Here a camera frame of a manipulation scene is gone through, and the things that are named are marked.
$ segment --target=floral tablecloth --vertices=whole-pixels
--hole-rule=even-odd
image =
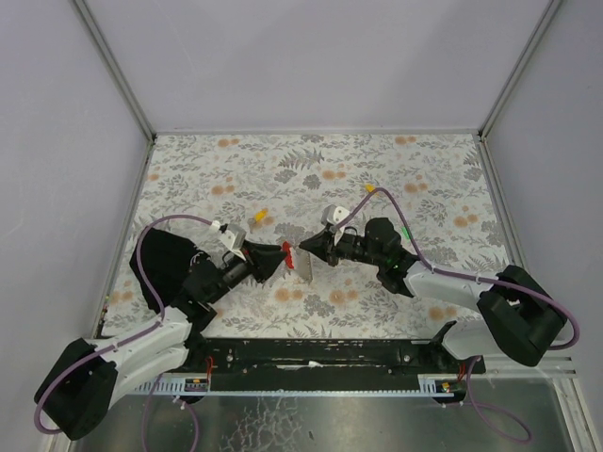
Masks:
[[[397,198],[426,256],[467,270],[499,270],[507,254],[470,135],[160,136],[157,139],[103,334],[151,318],[128,260],[142,228],[155,218],[187,213],[249,230],[263,243],[297,245],[321,230],[328,204],[351,210],[367,185]],[[396,212],[376,195],[352,225]],[[219,262],[225,249],[207,228],[172,220],[164,229],[186,236]],[[402,238],[405,247],[410,243]],[[376,269],[352,262],[336,268],[314,258],[303,282],[280,266],[264,285],[240,284],[214,305],[209,337],[431,337],[447,321],[477,316],[442,300],[408,299],[385,291]]]

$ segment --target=orange flower pattern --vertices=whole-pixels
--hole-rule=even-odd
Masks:
[[[494,215],[470,135],[159,136],[140,194],[103,334],[116,335],[149,319],[128,261],[145,224],[187,213],[234,222],[264,208],[248,238],[297,245],[318,232],[330,203],[355,206],[367,186],[384,186],[399,201],[426,256],[466,270],[506,265]],[[371,217],[399,220],[376,196],[352,225]],[[220,259],[225,249],[205,227],[171,221],[170,230]],[[403,245],[410,243],[402,238]],[[314,280],[303,282],[280,266],[262,286],[241,284],[214,306],[220,313],[207,336],[425,337],[454,318],[475,312],[433,299],[407,299],[384,290],[370,266],[332,268],[312,260]]]

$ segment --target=leaf pattern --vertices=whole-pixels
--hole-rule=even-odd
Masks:
[[[367,194],[367,185],[384,186],[429,259],[469,271],[502,269],[504,236],[482,175],[470,135],[160,136],[107,299],[103,334],[119,334],[154,316],[128,261],[145,225],[169,214],[249,230],[248,221],[267,208],[247,238],[295,246],[322,229],[327,205],[351,209]],[[361,233],[375,217],[391,218],[401,228],[382,195],[374,196],[351,225]],[[216,237],[193,221],[171,220],[160,228],[190,238],[216,263],[225,253]],[[402,243],[410,249],[406,238]],[[245,280],[214,305],[218,315],[204,334],[420,338],[452,318],[478,316],[460,307],[447,310],[441,300],[392,295],[371,266],[342,262],[333,268],[313,259],[312,268],[311,283],[285,266],[263,284]]]
[[[279,162],[279,167],[294,168],[303,170],[310,168],[315,163],[320,163],[324,160],[322,152],[316,149],[313,151],[289,151],[289,154]]]

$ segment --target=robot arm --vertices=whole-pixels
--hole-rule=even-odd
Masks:
[[[190,349],[203,340],[201,332],[216,315],[211,305],[250,275],[263,283],[286,257],[279,246],[245,240],[244,231],[235,225],[214,226],[231,252],[220,267],[183,237],[158,230],[147,234],[142,244],[145,268],[148,264],[149,271],[155,272],[153,281],[158,282],[161,298],[170,299],[166,295],[174,287],[177,291],[163,318],[158,315],[109,339],[80,338],[65,348],[36,393],[36,403],[74,363],[96,350],[110,350],[75,368],[42,407],[70,439],[78,440],[92,431],[122,396],[142,383],[187,365]],[[147,294],[145,298],[149,307],[158,311],[153,298]]]
[[[479,278],[468,281],[445,276],[425,267],[401,245],[401,237],[388,218],[369,220],[364,235],[337,230],[335,224],[348,214],[343,207],[327,207],[322,216],[324,230],[301,242],[300,248],[330,266],[336,266],[340,259],[376,266],[377,279],[391,293],[441,299],[481,313],[483,320],[447,325],[443,346],[457,359],[502,351],[523,365],[535,366],[567,321],[562,313],[522,292]],[[518,266],[507,266],[498,274],[483,273],[480,278],[515,283],[547,296]]]

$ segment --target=metal plate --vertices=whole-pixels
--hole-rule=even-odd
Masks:
[[[554,390],[543,380],[474,382],[476,397],[527,422],[534,434],[522,452],[572,451]],[[140,423],[146,397],[128,396],[73,452],[142,450]],[[207,397],[193,405],[203,452],[512,451],[518,446],[489,430],[470,407],[441,408],[426,398]],[[521,430],[493,415],[511,434]],[[187,411],[167,397],[151,408],[151,452],[188,452],[193,426]]]

